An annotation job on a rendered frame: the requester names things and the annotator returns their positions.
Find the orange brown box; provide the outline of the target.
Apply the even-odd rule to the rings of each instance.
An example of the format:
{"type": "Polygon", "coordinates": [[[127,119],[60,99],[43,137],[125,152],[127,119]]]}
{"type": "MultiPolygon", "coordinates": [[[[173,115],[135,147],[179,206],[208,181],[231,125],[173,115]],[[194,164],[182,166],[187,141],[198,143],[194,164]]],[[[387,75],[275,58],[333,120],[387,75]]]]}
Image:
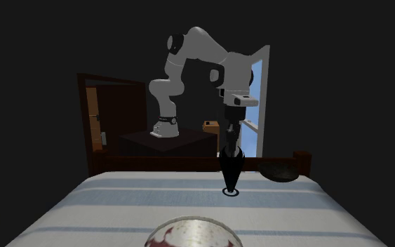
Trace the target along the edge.
{"type": "Polygon", "coordinates": [[[202,125],[203,132],[216,134],[217,151],[220,149],[220,125],[217,121],[204,121],[202,125]]]}

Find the white framed window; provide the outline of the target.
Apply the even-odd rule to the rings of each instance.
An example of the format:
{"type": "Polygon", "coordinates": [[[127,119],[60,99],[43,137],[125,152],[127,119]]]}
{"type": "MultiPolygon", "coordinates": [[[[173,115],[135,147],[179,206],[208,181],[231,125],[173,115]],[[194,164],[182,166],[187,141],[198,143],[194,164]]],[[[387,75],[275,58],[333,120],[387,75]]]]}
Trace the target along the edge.
{"type": "Polygon", "coordinates": [[[259,101],[259,105],[246,109],[246,119],[241,125],[239,144],[246,157],[263,157],[269,53],[270,45],[266,45],[252,55],[254,77],[250,94],[259,101]]]}

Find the black cone vase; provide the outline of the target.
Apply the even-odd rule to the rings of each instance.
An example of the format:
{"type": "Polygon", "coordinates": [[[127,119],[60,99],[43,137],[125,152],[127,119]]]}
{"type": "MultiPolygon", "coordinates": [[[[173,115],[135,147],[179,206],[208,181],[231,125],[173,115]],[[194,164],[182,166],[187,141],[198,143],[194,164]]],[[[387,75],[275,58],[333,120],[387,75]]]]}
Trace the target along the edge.
{"type": "Polygon", "coordinates": [[[245,163],[245,156],[239,146],[236,146],[234,153],[229,153],[225,150],[226,148],[224,147],[218,157],[225,181],[225,188],[222,190],[222,193],[225,196],[238,196],[239,191],[236,188],[236,184],[245,163]]]}

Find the dark shallow bowl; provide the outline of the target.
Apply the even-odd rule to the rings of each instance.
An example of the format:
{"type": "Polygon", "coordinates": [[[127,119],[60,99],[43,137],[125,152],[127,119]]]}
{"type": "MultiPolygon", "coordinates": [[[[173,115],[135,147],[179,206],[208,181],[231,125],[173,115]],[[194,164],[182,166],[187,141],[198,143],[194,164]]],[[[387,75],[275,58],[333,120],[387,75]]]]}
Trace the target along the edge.
{"type": "Polygon", "coordinates": [[[257,167],[263,177],[274,182],[292,182],[300,175],[296,167],[286,163],[264,162],[257,167]]]}

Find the dark robot stand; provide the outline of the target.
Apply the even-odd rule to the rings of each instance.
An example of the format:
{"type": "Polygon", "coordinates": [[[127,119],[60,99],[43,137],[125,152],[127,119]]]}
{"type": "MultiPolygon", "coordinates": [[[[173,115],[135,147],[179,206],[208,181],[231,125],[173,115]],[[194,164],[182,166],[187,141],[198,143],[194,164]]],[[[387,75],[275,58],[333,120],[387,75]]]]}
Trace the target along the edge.
{"type": "Polygon", "coordinates": [[[179,136],[158,138],[149,131],[119,136],[120,156],[216,157],[218,136],[213,133],[179,129],[179,136]]]}

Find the brown wooden door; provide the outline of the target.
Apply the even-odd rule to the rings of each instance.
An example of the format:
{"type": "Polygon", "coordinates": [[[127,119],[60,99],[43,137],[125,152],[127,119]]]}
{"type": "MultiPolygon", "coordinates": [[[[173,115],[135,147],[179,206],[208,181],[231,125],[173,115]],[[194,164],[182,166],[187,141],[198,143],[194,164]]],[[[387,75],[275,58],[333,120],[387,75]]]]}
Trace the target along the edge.
{"type": "Polygon", "coordinates": [[[107,170],[102,158],[119,154],[119,136],[147,130],[146,84],[78,73],[88,175],[107,170]]]}

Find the white and red bowl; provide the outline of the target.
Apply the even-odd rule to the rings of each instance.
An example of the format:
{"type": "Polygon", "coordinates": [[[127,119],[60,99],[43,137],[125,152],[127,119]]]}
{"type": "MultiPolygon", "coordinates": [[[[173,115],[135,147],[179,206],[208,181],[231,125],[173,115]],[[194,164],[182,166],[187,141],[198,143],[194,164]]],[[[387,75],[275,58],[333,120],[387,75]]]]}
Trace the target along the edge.
{"type": "Polygon", "coordinates": [[[224,223],[202,216],[181,216],[159,225],[144,247],[243,247],[224,223]]]}

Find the bed with striped cover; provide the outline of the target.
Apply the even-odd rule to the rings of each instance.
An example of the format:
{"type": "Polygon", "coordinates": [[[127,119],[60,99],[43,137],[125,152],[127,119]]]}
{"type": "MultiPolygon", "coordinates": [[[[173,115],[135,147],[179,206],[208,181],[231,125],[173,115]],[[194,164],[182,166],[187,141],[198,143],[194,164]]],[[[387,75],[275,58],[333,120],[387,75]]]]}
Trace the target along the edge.
{"type": "Polygon", "coordinates": [[[243,172],[238,196],[220,172],[104,172],[84,180],[6,247],[144,247],[161,224],[202,216],[243,247],[387,247],[305,176],[274,182],[243,172]]]}

